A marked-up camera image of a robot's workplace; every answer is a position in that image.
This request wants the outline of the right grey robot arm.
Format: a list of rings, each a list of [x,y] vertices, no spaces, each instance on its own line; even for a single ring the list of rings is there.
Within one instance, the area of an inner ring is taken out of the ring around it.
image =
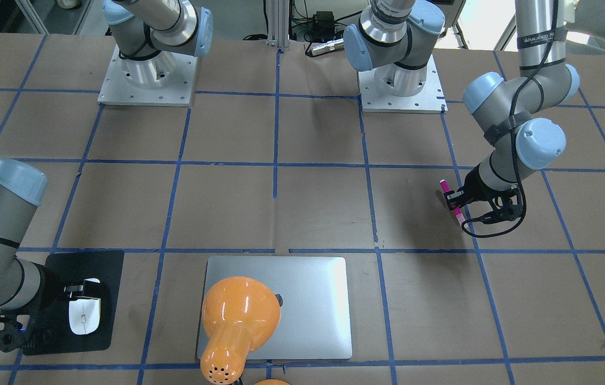
[[[212,44],[211,11],[190,1],[105,1],[104,18],[117,54],[99,102],[190,105],[197,59]],[[0,351],[35,356],[108,349],[123,251],[57,253],[45,265],[16,255],[47,187],[43,172],[0,158]]]

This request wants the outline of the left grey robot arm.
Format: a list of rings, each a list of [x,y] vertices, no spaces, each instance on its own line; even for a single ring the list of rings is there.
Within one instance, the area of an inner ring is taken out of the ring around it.
[[[566,102],[579,87],[579,74],[565,61],[564,1],[517,1],[519,76],[496,72],[479,76],[463,92],[463,102],[492,153],[470,171],[457,190],[444,188],[447,207],[488,202],[480,221],[515,221],[525,214],[522,181],[546,168],[566,146],[562,129],[535,113]],[[427,62],[446,17],[427,1],[372,1],[346,27],[344,48],[351,66],[373,71],[383,88],[398,97],[422,90]]]

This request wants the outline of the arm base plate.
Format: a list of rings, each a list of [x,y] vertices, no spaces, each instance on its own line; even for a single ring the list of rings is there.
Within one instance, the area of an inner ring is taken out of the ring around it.
[[[198,58],[162,51],[146,61],[113,55],[100,87],[98,102],[117,106],[190,107]]]
[[[433,56],[425,67],[414,71],[389,64],[357,75],[365,112],[439,114],[447,111]]]

